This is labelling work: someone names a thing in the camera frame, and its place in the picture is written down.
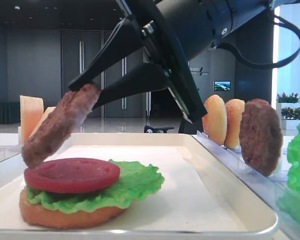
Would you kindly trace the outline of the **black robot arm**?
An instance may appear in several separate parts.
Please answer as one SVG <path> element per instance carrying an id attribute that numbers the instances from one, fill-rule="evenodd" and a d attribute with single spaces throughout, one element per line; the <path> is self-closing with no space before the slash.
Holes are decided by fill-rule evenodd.
<path id="1" fill-rule="evenodd" d="M 149 61 L 133 68 L 104 88 L 95 106 L 100 107 L 129 96 L 168 89 L 190 123 L 206 114 L 188 62 L 207 48 L 223 49 L 248 68 L 270 70 L 291 63 L 297 54 L 276 63 L 254 63 L 245 59 L 222 38 L 263 11 L 270 22 L 294 32 L 300 29 L 274 14 L 282 0 L 120 0 L 124 18 L 92 63 L 68 87 L 77 91 L 103 71 L 144 49 Z"/>

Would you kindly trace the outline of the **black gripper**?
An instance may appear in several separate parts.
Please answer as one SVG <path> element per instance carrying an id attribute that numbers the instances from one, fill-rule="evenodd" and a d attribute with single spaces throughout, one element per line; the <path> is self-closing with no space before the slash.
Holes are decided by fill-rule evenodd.
<path id="1" fill-rule="evenodd" d="M 93 108 L 146 92 L 169 89 L 183 117 L 189 123 L 206 113 L 182 46 L 152 0 L 118 0 L 126 16 L 121 20 L 91 64 L 73 79 L 68 88 L 79 90 L 112 65 L 143 46 L 155 63 L 134 67 L 104 88 Z"/>

